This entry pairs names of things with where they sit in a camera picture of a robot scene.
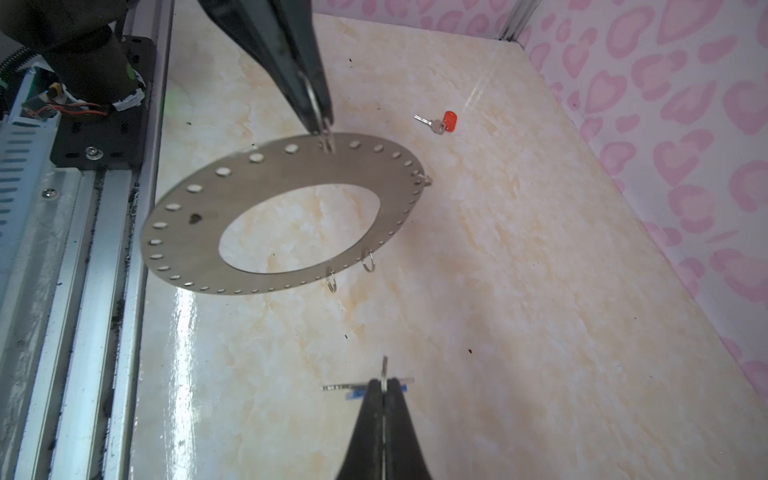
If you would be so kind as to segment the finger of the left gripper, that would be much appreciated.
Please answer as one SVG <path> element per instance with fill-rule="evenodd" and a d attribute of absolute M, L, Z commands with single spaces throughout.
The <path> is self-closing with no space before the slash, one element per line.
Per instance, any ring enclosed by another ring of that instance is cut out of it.
<path fill-rule="evenodd" d="M 306 129 L 330 127 L 331 95 L 310 1 L 272 1 L 278 26 L 275 83 Z"/>
<path fill-rule="evenodd" d="M 278 26 L 271 2 L 211 0 L 202 1 L 200 6 L 211 21 L 266 70 L 275 83 L 278 73 Z M 321 129 L 306 130 L 313 134 L 321 132 Z"/>

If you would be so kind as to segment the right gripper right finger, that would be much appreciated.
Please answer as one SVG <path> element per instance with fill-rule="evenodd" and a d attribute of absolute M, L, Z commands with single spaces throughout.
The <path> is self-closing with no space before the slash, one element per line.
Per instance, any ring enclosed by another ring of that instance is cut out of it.
<path fill-rule="evenodd" d="M 402 385 L 386 380 L 383 403 L 383 475 L 386 480 L 431 480 Z"/>

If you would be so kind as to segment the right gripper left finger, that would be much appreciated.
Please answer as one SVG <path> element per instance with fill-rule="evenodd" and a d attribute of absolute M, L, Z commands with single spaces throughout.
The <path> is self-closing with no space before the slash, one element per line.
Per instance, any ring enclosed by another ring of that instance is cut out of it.
<path fill-rule="evenodd" d="M 381 382 L 370 380 L 337 480 L 384 478 L 384 400 Z"/>

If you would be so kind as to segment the metal perforated ring disc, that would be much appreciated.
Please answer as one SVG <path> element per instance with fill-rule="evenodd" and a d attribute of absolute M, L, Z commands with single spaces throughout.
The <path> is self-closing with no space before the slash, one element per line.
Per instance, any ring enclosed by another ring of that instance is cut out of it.
<path fill-rule="evenodd" d="M 141 253 L 159 279 L 192 292 L 255 295 L 373 272 L 432 181 L 395 142 L 338 133 L 287 137 L 229 154 L 166 193 Z"/>

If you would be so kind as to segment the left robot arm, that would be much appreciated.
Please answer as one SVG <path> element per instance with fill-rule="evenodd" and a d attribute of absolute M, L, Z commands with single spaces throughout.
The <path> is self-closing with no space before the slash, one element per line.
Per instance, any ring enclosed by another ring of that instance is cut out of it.
<path fill-rule="evenodd" d="M 138 90 L 112 26 L 132 1 L 4 1 L 1 31 L 40 54 L 76 97 L 118 105 Z M 334 121 L 308 1 L 209 0 L 208 17 L 270 75 L 305 129 Z"/>

